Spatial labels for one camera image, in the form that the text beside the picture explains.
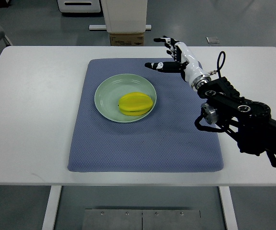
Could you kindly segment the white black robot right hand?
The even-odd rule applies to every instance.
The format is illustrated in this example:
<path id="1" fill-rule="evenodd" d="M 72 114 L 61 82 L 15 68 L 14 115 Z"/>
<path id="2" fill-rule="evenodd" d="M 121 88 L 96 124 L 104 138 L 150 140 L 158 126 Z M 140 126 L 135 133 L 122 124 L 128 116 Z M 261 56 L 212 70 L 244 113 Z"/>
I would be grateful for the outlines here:
<path id="1" fill-rule="evenodd" d="M 185 43 L 166 36 L 155 38 L 154 41 L 164 43 L 173 61 L 148 62 L 145 67 L 163 73 L 180 73 L 182 79 L 195 91 L 211 81 L 210 75 L 200 67 L 199 61 Z"/>

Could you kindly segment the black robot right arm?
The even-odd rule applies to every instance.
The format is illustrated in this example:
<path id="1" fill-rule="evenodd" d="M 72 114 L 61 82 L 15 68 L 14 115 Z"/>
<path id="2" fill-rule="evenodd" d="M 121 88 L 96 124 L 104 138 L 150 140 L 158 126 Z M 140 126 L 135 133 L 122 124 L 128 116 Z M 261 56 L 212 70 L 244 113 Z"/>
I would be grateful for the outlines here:
<path id="1" fill-rule="evenodd" d="M 204 81 L 197 90 L 206 102 L 201 105 L 195 127 L 200 131 L 227 133 L 237 142 L 241 153 L 256 156 L 267 153 L 276 168 L 276 120 L 271 118 L 271 109 L 265 103 L 241 97 L 227 78 L 221 76 L 225 57 L 221 51 L 214 71 L 218 79 Z"/>

